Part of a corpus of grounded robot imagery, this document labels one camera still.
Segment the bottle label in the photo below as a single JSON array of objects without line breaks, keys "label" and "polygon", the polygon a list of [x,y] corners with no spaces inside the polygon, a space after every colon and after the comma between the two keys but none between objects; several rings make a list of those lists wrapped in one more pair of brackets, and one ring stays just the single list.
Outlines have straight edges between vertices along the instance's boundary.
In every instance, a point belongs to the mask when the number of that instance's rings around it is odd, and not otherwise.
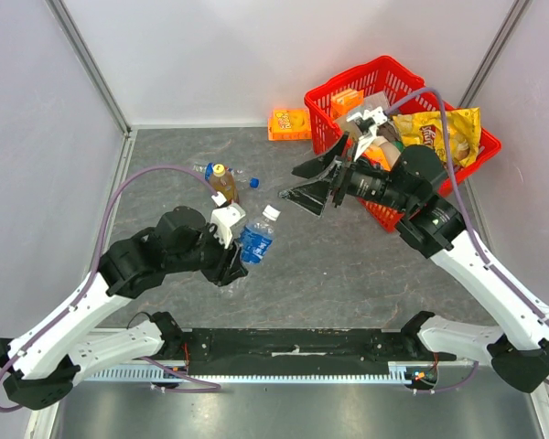
[{"label": "bottle label", "polygon": [[242,261],[247,263],[259,263],[273,240],[260,233],[250,231],[244,227],[241,236],[242,241]]}]

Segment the red basket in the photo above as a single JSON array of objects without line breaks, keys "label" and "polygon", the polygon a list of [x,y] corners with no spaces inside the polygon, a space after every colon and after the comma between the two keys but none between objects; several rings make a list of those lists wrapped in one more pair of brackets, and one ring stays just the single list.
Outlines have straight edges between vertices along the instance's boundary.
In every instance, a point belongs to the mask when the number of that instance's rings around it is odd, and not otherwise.
[{"label": "red basket", "polygon": [[[329,117],[331,109],[330,99],[348,88],[364,90],[364,96],[370,96],[378,91],[384,91],[388,102],[393,104],[411,91],[425,86],[425,80],[414,75],[391,57],[379,57],[367,64],[354,67],[333,77],[325,84],[309,91],[305,95],[305,104],[311,118],[311,132],[313,136],[313,150],[321,154],[333,146],[341,137],[341,130]],[[454,107],[446,102],[447,110]],[[413,112],[432,112],[437,110],[437,99],[433,94],[425,93],[417,96],[401,107],[402,114]],[[479,140],[479,153],[476,161],[468,167],[456,170],[456,181],[461,183],[467,176],[476,172],[482,164],[494,157],[502,148],[501,142],[482,128]],[[449,178],[439,189],[442,196],[451,193]],[[370,201],[361,201],[366,209],[388,231],[394,231],[394,226],[403,216],[395,210],[379,206]]]}]

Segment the yellow chip bag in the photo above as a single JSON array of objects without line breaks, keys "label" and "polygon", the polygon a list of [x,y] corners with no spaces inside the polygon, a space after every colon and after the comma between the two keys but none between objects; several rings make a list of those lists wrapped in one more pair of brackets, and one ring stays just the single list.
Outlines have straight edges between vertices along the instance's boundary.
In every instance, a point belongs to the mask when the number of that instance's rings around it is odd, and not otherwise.
[{"label": "yellow chip bag", "polygon": [[[444,163],[447,161],[440,112],[402,114],[393,116],[393,120],[405,147],[427,145],[435,150]],[[447,112],[447,129],[454,163],[463,167],[470,166],[476,161],[479,151],[479,108]]]}]

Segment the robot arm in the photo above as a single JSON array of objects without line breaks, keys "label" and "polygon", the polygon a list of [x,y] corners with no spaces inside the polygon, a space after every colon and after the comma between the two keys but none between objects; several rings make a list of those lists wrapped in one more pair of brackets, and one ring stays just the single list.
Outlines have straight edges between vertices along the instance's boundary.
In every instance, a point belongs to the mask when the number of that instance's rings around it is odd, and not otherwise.
[{"label": "robot arm", "polygon": [[[360,158],[375,137],[375,125],[385,122],[378,114],[356,114],[354,122],[363,132],[358,144],[344,155],[348,143],[344,134],[327,153],[294,168],[293,174],[307,181],[279,195],[318,216],[329,198],[337,207],[346,195],[403,213],[396,225],[403,240],[463,284],[499,324],[479,327],[423,312],[407,324],[407,330],[413,327],[418,342],[430,351],[491,365],[512,387],[533,391],[549,375],[549,306],[491,254],[488,264],[480,259],[460,213],[437,193],[447,173],[433,150],[408,146],[390,171]],[[544,318],[490,269],[492,264]]]},{"label": "robot arm", "polygon": [[[144,291],[162,284],[170,273],[201,270],[213,284],[226,285],[247,274],[240,260],[239,234],[245,213],[236,204],[215,209],[211,222],[194,209],[165,213],[156,227],[115,242],[101,258],[87,294],[75,306],[83,283],[26,334],[0,338],[0,367],[14,355],[4,387],[9,399],[33,410],[59,401],[84,378],[130,359],[179,348],[181,330],[169,313],[93,342],[85,336],[114,311]],[[69,312],[26,352],[22,347],[66,308]]]}]

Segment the yellow bottle cap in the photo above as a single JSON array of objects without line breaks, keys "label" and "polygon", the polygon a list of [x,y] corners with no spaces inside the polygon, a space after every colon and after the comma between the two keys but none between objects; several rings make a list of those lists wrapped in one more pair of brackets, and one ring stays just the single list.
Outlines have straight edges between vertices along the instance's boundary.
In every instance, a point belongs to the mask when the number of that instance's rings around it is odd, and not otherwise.
[{"label": "yellow bottle cap", "polygon": [[226,173],[226,168],[223,165],[217,163],[213,166],[213,175],[214,176],[221,177],[225,173]]}]

